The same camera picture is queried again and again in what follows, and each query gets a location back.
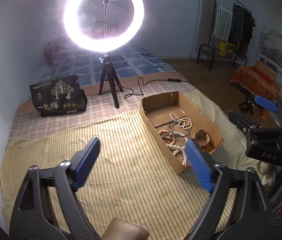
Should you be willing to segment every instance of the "hanging clothes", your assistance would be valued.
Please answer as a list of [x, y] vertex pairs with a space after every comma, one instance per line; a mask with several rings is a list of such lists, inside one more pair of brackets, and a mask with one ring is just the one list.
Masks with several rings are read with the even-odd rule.
[[243, 35], [244, 8], [239, 5], [233, 6], [233, 17], [229, 35], [229, 43], [237, 45], [242, 40]]
[[233, 16], [233, 0], [216, 0], [216, 18], [213, 36], [228, 41]]
[[249, 43], [252, 39], [253, 34], [253, 17], [252, 14], [244, 9], [243, 17], [243, 31], [242, 31], [242, 41], [239, 45], [238, 56], [245, 58], [248, 52]]

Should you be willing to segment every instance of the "blue gripper pad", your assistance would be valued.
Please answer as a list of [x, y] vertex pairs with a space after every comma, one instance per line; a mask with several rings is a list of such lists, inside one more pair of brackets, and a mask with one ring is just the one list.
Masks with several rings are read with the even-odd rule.
[[278, 112], [278, 106], [276, 103], [269, 101], [266, 98], [263, 98], [261, 96], [256, 96], [254, 98], [254, 101], [259, 105], [264, 107], [265, 109], [268, 109], [270, 112], [276, 113]]
[[199, 150], [199, 145], [193, 139], [187, 140], [185, 143], [185, 154], [200, 186], [211, 193], [215, 186], [211, 180], [215, 171], [212, 157]]
[[93, 137], [87, 144], [87, 146], [78, 151], [71, 159], [70, 167], [72, 174], [74, 175], [74, 182], [71, 185], [74, 191], [83, 187], [90, 171], [96, 162], [100, 152], [100, 140]]

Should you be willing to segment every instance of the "tripod leg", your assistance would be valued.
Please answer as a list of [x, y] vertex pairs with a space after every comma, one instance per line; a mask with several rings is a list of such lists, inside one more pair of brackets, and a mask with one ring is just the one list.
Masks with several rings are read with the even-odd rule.
[[105, 79], [105, 73], [106, 73], [106, 70], [105, 70], [105, 68], [103, 68], [103, 69], [102, 69], [102, 74], [101, 74], [99, 96], [102, 95], [103, 84], [104, 84], [104, 79]]
[[119, 78], [118, 78], [118, 75], [117, 75], [117, 73], [116, 73], [114, 67], [112, 67], [112, 73], [113, 73], [113, 77], [114, 77], [114, 80], [116, 81], [117, 85], [120, 86], [120, 87], [119, 87], [120, 91], [121, 91], [121, 92], [124, 92], [124, 91], [123, 91], [123, 88], [121, 87], [120, 80], [119, 80]]
[[111, 88], [111, 93], [114, 101], [115, 108], [119, 108], [119, 100], [118, 100], [118, 95], [117, 95], [117, 90], [115, 89], [115, 82], [114, 82], [114, 77], [113, 77], [113, 71], [108, 70], [107, 72], [108, 79], [109, 79], [109, 84]]

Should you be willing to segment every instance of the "blue checkered bedsheet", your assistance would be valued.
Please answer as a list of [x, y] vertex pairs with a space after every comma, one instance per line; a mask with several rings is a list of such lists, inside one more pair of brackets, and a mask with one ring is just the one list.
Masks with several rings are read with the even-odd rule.
[[[169, 64], [137, 44], [126, 44], [109, 52], [119, 78], [137, 75], [175, 71]], [[51, 76], [58, 78], [78, 75], [81, 86], [100, 83], [102, 64], [94, 52], [87, 51], [86, 57], [78, 57], [66, 63], [54, 65], [44, 74], [41, 81], [47, 81]]]

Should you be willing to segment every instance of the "clothes rack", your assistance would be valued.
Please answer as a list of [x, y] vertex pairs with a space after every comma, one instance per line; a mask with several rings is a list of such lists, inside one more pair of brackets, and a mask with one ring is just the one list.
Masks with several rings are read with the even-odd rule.
[[[235, 0], [235, 1], [238, 2], [244, 9], [246, 9], [252, 15], [252, 11], [248, 10], [239, 0]], [[214, 0], [213, 19], [212, 19], [212, 24], [211, 24], [209, 42], [208, 42], [208, 44], [203, 43], [199, 47], [197, 63], [199, 63], [199, 62], [202, 63], [203, 65], [205, 65], [206, 67], [209, 68], [209, 71], [211, 71], [211, 69], [213, 67], [213, 63], [214, 63], [215, 58], [223, 58], [223, 59], [228, 59], [228, 60], [231, 60], [231, 61], [233, 60], [233, 66], [226, 66], [226, 67], [230, 67], [230, 68], [233, 68], [235, 65], [241, 66], [240, 64], [237, 63], [237, 61], [244, 61], [244, 65], [246, 65], [247, 61], [248, 61], [247, 56], [245, 58], [241, 58], [236, 53], [234, 53], [232, 57], [223, 57], [221, 55], [217, 55], [216, 54], [216, 48], [214, 46], [210, 45], [211, 37], [212, 37], [212, 31], [213, 31], [213, 25], [214, 25], [214, 21], [215, 21], [216, 8], [217, 8], [217, 0]], [[203, 50], [202, 49], [203, 47], [207, 47], [210, 50]], [[211, 60], [200, 60], [201, 53], [204, 53], [204, 54], [210, 56]]]

